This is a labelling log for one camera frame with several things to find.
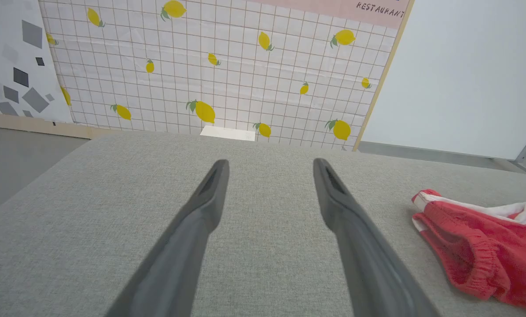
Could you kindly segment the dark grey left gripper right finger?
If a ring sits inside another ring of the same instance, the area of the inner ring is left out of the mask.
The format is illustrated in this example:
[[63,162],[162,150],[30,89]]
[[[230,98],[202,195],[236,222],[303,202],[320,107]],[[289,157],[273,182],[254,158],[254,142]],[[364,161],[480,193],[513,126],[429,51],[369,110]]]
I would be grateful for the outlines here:
[[313,161],[320,212],[335,235],[356,317],[438,317],[434,304],[331,164]]

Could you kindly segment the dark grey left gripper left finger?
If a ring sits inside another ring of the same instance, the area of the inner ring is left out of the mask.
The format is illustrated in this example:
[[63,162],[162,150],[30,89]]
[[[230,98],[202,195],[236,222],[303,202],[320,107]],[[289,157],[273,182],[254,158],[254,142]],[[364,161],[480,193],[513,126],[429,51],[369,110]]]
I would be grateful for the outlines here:
[[218,160],[166,227],[108,317],[188,317],[210,234],[223,214],[229,162]]

